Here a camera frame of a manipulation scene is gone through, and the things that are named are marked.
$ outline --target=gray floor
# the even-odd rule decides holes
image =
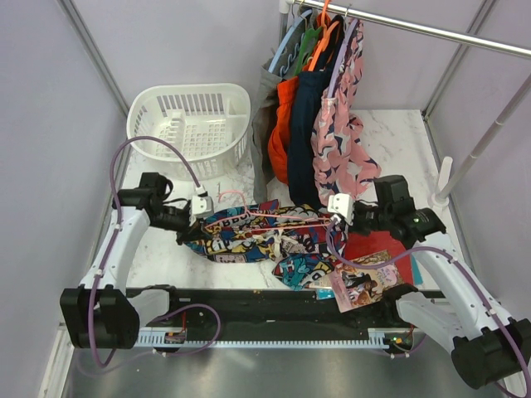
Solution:
[[[138,351],[120,352],[113,364]],[[356,350],[215,349],[191,357],[147,356],[107,376],[95,371],[90,353],[76,353],[63,398],[500,398],[489,386],[471,390],[450,357],[434,342],[409,359],[390,361]]]

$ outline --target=navy blue garment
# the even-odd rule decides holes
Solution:
[[[335,60],[343,43],[343,17],[339,21],[330,42],[320,54],[314,71],[298,74],[299,88],[291,108],[290,146],[288,147],[288,185],[290,198],[295,205],[308,204],[318,210],[321,205],[315,186],[315,170],[312,164],[314,151],[310,143],[314,121],[321,109],[321,96],[329,86]]]

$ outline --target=green hanger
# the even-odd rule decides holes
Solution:
[[[317,30],[311,27],[306,29],[306,32],[304,32],[304,39],[302,39],[302,43],[300,43],[299,56],[297,57],[295,75],[298,75],[302,71],[306,61],[312,55],[312,51],[319,40],[319,35],[321,34],[322,30],[323,27],[319,27]]]

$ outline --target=pink patterned garment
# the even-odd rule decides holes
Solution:
[[[382,169],[361,145],[362,121],[350,111],[362,78],[363,23],[350,37],[330,98],[324,91],[321,110],[315,119],[311,145],[314,150],[315,185],[319,199],[328,205],[330,195],[348,193],[356,198],[365,192]]]

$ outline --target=white laundry basket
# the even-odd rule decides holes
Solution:
[[[161,85],[140,93],[127,118],[127,137],[151,135],[173,144],[199,179],[217,177],[241,160],[251,102],[239,85]],[[183,163],[154,141],[134,149],[172,177],[191,180]]]

